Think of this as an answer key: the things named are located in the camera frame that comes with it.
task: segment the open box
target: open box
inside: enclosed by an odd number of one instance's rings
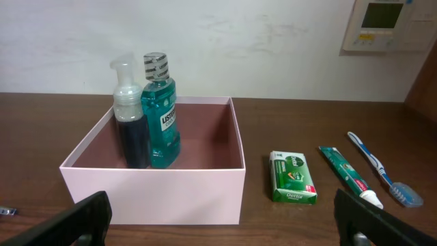
[[[167,169],[128,169],[112,108],[62,163],[79,202],[106,191],[112,224],[238,224],[246,167],[229,97],[178,97],[181,153]]]

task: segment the display screen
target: display screen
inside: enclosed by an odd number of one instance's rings
[[[395,28],[403,3],[369,3],[361,27]]]

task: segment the mouthwash bottle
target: mouthwash bottle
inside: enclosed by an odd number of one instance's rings
[[[152,143],[152,167],[166,168],[180,152],[180,134],[176,124],[176,84],[169,75],[164,53],[144,55],[145,78],[141,102],[147,116]]]
[[[151,147],[147,116],[141,107],[143,88],[134,82],[133,55],[125,55],[111,62],[116,69],[118,85],[114,89],[114,115],[129,168],[150,165]]]

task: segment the blue toothbrush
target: blue toothbrush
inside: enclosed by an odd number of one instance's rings
[[[385,173],[384,166],[381,162],[368,151],[366,146],[362,141],[352,132],[348,132],[349,138],[356,144],[361,151],[367,156],[370,163],[375,167],[381,178],[390,186],[390,193],[393,195],[400,203],[402,203],[407,208],[415,208],[422,206],[423,199],[415,191],[413,191],[408,185],[402,184],[400,182],[391,182],[389,176]]]

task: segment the table surface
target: table surface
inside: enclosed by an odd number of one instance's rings
[[[62,161],[112,104],[111,96],[0,94],[0,242],[73,205]],[[434,127],[400,103],[235,98],[246,160],[240,225],[112,225],[107,245],[338,245],[334,196],[343,187],[318,146],[334,146],[378,194],[384,209],[437,237],[437,138]],[[403,208],[347,138],[356,133],[393,181],[425,203]],[[268,155],[304,153],[316,205],[270,199]]]

